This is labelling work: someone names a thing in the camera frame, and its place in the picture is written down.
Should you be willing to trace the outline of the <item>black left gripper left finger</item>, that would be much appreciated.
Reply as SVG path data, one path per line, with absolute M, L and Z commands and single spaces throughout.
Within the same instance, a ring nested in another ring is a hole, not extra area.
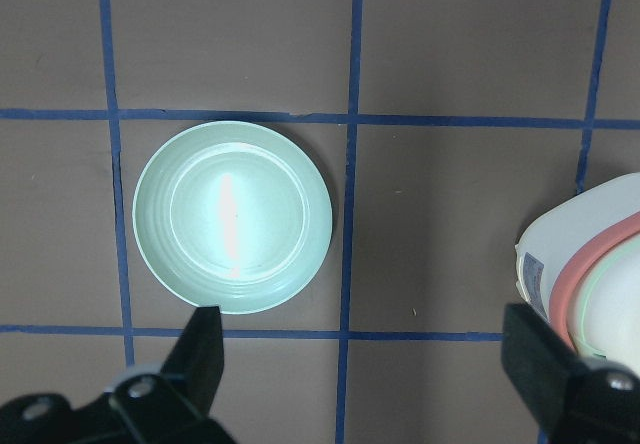
M 220 309 L 198 307 L 160 367 L 121 381 L 109 406 L 129 430 L 191 430 L 208 420 L 222 375 Z

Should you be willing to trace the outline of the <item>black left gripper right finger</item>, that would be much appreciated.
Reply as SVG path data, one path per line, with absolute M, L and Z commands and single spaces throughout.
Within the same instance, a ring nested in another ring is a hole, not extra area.
M 607 362 L 579 356 L 527 304 L 508 304 L 501 363 L 546 434 L 618 434 Z

